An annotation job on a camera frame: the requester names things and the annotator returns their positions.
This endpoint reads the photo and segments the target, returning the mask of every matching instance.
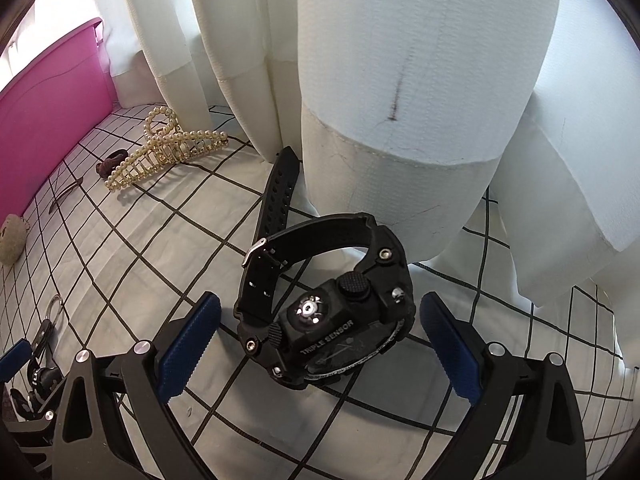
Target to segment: pearl hair clip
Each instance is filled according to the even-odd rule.
[[[164,115],[168,121],[161,128],[152,130],[151,122],[156,115]],[[205,153],[216,152],[229,142],[225,132],[182,131],[175,112],[166,106],[151,110],[143,127],[146,144],[140,146],[113,170],[105,181],[109,190],[130,186],[157,173],[167,164],[185,162]]]

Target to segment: black textured button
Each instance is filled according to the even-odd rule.
[[[364,274],[350,270],[338,278],[338,288],[348,298],[359,300],[369,295],[369,280]]]
[[[269,325],[269,342],[274,348],[282,348],[282,328],[277,322]]]

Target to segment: ridged blue pad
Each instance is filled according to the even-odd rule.
[[[2,357],[0,357],[0,383],[8,383],[31,359],[31,344],[20,339]]]
[[[420,302],[420,323],[459,397],[474,406],[482,396],[480,365],[456,327],[429,294]]]
[[[220,300],[210,294],[175,338],[158,367],[158,399],[166,404],[184,391],[220,326]]]

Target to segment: pink container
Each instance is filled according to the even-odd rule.
[[[113,108],[89,20],[0,92],[0,224],[21,215],[50,173]]]

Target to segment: watch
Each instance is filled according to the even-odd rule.
[[[247,355],[293,389],[337,381],[411,330],[413,285],[398,238],[367,213],[334,214],[286,228],[300,163],[289,147],[268,179],[254,244],[242,266],[234,315]],[[278,277],[340,248],[366,248],[353,270],[273,311]]]

